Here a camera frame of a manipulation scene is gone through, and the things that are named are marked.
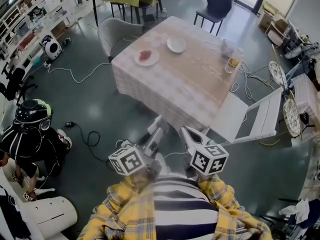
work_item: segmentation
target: gray chair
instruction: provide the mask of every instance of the gray chair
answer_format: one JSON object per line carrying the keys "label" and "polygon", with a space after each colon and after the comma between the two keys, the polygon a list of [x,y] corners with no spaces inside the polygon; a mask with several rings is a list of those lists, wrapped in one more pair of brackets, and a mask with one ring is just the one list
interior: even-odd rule
{"label": "gray chair", "polygon": [[114,59],[111,56],[112,47],[126,37],[140,37],[143,34],[143,26],[125,22],[119,18],[107,18],[98,27],[98,36],[109,62]]}
{"label": "gray chair", "polygon": [[197,22],[197,17],[200,15],[202,17],[201,22],[201,28],[204,24],[204,20],[207,19],[208,21],[213,22],[210,33],[214,29],[214,26],[216,23],[220,22],[218,31],[216,32],[216,36],[219,33],[219,30],[221,28],[222,22],[227,17],[228,13],[232,9],[232,0],[207,0],[207,7],[202,10],[197,10],[195,19],[194,19],[194,25]]}

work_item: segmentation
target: concrete floor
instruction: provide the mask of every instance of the concrete floor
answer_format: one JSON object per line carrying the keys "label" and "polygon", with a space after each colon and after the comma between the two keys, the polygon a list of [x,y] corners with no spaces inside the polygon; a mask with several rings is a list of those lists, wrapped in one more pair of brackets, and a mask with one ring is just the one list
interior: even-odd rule
{"label": "concrete floor", "polygon": [[[206,6],[206,0],[162,0],[162,3],[168,16],[176,16],[190,23],[194,21],[195,11]],[[127,9],[127,21],[130,18],[129,12]],[[98,7],[99,22],[110,15],[109,7]],[[251,71],[266,66],[272,58],[271,42],[257,27],[257,21],[255,15],[235,4],[218,35],[236,42],[244,49],[244,62]],[[203,28],[209,31],[211,23],[205,20]],[[217,29],[218,24],[212,33],[215,34]],[[53,62],[51,69],[72,69],[74,77],[79,81],[99,64],[108,63],[99,43],[93,13],[71,27],[60,41],[66,37],[71,37],[72,43]],[[281,56],[279,59],[285,71],[288,71],[288,62],[283,61]],[[261,70],[257,75],[269,79],[267,70]],[[32,90],[29,97],[43,99],[51,104],[54,109],[52,126],[59,129],[65,122],[74,121],[81,125],[85,138],[90,131],[100,132],[100,143],[92,150],[103,160],[107,160],[115,151],[117,140],[137,141],[157,116],[142,103],[117,92],[111,65],[102,65],[80,84],[72,80],[70,72],[56,70],[48,73],[44,67],[35,72],[34,77],[39,87]],[[236,94],[244,102],[252,104],[245,94],[242,72],[238,73],[236,82],[239,83]],[[248,84],[252,89],[261,85],[251,79]],[[261,86],[253,92],[253,96],[259,100],[268,93],[270,90]],[[246,126],[252,124],[254,119],[255,115],[249,114]],[[53,195],[68,198],[76,207],[78,222],[64,232],[69,239],[75,239],[87,223],[94,206],[105,199],[107,187],[118,183],[122,177],[92,157],[78,128],[67,129],[66,132],[72,139],[72,149],[65,158],[60,176],[49,178],[46,187],[56,188]],[[209,135],[215,139],[217,137],[212,132]],[[277,139],[274,137],[264,141],[272,143]],[[258,141],[225,147],[230,157],[219,176],[234,187],[236,198],[252,214],[274,214],[287,205],[279,203],[279,197],[297,199],[301,192],[310,159],[310,144],[292,147],[288,134],[282,134],[280,139],[273,147],[262,146]],[[178,133],[173,128],[159,149],[164,155],[183,151]],[[183,155],[176,154],[166,160],[172,171],[183,172],[183,158]]]}

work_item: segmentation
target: white plate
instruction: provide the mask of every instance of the white plate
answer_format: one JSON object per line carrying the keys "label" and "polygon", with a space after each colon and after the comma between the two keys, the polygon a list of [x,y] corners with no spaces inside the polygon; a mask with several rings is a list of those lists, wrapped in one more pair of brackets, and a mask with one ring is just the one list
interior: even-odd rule
{"label": "white plate", "polygon": [[139,50],[136,53],[136,55],[134,55],[135,63],[137,63],[138,65],[143,66],[143,67],[149,67],[149,66],[152,66],[153,64],[156,64],[159,60],[159,53],[155,49],[149,49],[149,50],[151,50],[150,58],[148,58],[147,60],[143,60],[143,61],[139,60],[140,53],[144,50],[146,50],[146,49]]}
{"label": "white plate", "polygon": [[174,53],[180,54],[186,49],[186,42],[181,37],[171,36],[166,40],[166,45]]}

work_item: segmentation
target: black helmet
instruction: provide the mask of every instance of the black helmet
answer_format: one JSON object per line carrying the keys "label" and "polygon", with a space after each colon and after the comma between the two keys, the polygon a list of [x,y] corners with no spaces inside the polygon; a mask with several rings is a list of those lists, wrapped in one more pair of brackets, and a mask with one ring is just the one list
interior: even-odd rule
{"label": "black helmet", "polygon": [[36,124],[41,130],[46,131],[50,127],[53,113],[48,103],[41,99],[31,99],[24,101],[17,108],[15,119],[18,124]]}

